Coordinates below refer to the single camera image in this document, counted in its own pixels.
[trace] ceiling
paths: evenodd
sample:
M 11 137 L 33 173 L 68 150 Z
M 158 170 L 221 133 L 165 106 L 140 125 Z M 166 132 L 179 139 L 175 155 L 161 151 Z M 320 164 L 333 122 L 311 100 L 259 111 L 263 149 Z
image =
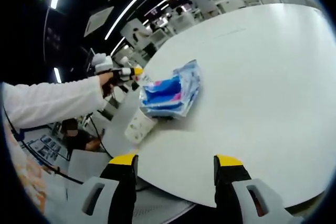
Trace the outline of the ceiling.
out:
M 144 14 L 162 0 L 138 0 L 120 20 L 108 40 L 104 40 L 107 32 L 120 13 L 132 0 L 59 0 L 57 9 L 48 11 L 51 0 L 19 0 L 14 3 L 20 13 L 18 27 L 20 30 L 20 47 L 24 51 L 12 58 L 13 64 L 22 74 L 6 74 L 3 80 L 10 83 L 33 84 L 39 82 L 55 82 L 53 67 L 58 67 L 63 81 L 78 80 L 85 77 L 82 67 L 85 61 L 82 48 L 93 48 L 95 52 L 109 54 L 120 41 L 119 30 L 127 20 L 138 18 L 144 21 Z M 88 18 L 97 10 L 114 6 L 105 24 L 92 34 L 83 38 Z M 51 29 L 58 41 L 58 50 L 53 50 L 46 43 L 44 30 Z

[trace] person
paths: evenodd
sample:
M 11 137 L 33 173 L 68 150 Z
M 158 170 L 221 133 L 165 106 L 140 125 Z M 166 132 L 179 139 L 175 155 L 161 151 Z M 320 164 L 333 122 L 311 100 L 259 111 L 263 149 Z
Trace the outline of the person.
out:
M 95 152 L 99 149 L 99 138 L 93 137 L 85 130 L 79 130 L 78 122 L 75 118 L 64 120 L 62 122 L 61 131 L 64 134 L 64 142 L 70 157 L 73 150 Z
M 139 29 L 136 27 L 133 29 L 132 36 L 136 45 L 140 49 L 144 50 L 149 55 L 150 58 L 152 58 L 156 53 L 156 47 L 154 43 L 149 40 L 150 34 L 139 31 Z
M 183 9 L 179 6 L 178 8 L 176 8 L 176 13 L 178 16 L 181 16 L 183 13 Z
M 191 0 L 191 2 L 200 9 L 205 19 L 219 15 L 218 8 L 212 0 Z
M 150 23 L 149 24 L 149 27 L 151 28 L 151 30 L 152 30 L 152 32 L 154 33 L 154 32 L 156 32 L 159 28 L 157 28 L 157 26 L 155 25 L 155 24 L 153 24 L 153 23 Z
M 190 12 L 183 11 L 182 7 L 176 8 L 175 12 L 177 15 L 174 15 L 169 23 L 176 34 L 196 25 L 194 16 Z
M 4 172 L 8 176 L 15 175 L 18 182 L 12 180 L 12 183 L 21 184 L 24 190 L 20 192 L 25 197 L 29 196 L 35 207 L 50 221 L 55 217 L 54 210 L 66 200 L 64 186 L 59 185 L 53 175 L 22 150 L 19 139 L 16 139 L 12 131 L 59 122 L 102 109 L 106 104 L 102 86 L 112 77 L 111 72 L 58 84 L 13 86 L 1 83 L 0 116 L 3 127 L 0 128 L 4 140 L 1 143 L 6 150 L 6 160 L 12 163 Z

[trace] white cup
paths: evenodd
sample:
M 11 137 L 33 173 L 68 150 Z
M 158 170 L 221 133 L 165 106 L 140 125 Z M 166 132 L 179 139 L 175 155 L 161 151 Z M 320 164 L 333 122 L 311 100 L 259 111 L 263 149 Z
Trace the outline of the white cup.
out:
M 157 119 L 149 118 L 139 108 L 127 126 L 125 136 L 130 142 L 139 144 L 157 122 Z
M 124 56 L 124 57 L 121 58 L 120 63 L 125 65 L 128 61 L 129 60 L 128 60 L 127 56 Z

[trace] round table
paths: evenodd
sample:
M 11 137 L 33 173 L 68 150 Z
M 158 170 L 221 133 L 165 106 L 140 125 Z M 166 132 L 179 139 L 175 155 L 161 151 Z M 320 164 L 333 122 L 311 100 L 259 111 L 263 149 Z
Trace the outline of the round table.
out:
M 192 59 L 199 96 L 187 118 L 159 124 L 140 144 L 139 176 L 215 207 L 213 156 L 223 154 L 284 207 L 323 192 L 336 166 L 336 43 L 321 12 L 272 4 L 220 15 L 171 38 L 145 71 L 162 80 Z M 104 137 L 113 155 L 132 148 L 123 132 L 138 95 L 128 95 Z

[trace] person's arm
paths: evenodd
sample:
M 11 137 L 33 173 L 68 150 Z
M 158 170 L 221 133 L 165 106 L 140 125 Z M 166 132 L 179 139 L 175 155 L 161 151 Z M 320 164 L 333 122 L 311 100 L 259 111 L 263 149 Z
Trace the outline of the person's arm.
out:
M 29 128 L 77 117 L 100 109 L 101 86 L 112 73 L 76 82 L 38 85 L 4 84 L 4 107 L 14 127 Z
M 99 149 L 100 141 L 98 139 L 93 139 L 89 143 L 86 144 L 85 150 L 90 152 L 95 152 Z

